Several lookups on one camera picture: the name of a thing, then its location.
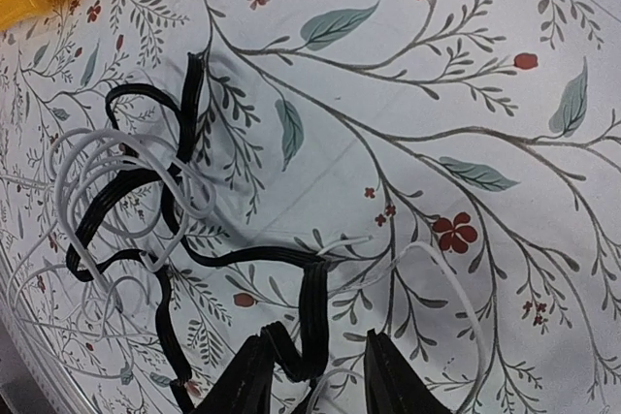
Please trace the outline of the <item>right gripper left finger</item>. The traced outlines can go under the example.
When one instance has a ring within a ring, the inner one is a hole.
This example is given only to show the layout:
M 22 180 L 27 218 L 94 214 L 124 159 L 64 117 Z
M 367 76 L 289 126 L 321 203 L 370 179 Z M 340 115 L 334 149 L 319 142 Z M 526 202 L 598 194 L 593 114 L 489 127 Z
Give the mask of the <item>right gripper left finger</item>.
M 275 365 L 293 383 L 304 380 L 303 358 L 282 324 L 250 336 L 192 413 L 270 413 Z

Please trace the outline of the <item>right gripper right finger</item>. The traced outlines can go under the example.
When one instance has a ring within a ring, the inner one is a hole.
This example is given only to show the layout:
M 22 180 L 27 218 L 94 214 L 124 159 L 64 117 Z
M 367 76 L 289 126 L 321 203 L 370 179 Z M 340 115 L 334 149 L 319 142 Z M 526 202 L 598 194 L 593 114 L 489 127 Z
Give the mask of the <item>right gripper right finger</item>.
M 364 381 L 366 409 L 370 414 L 450 413 L 385 333 L 367 332 Z

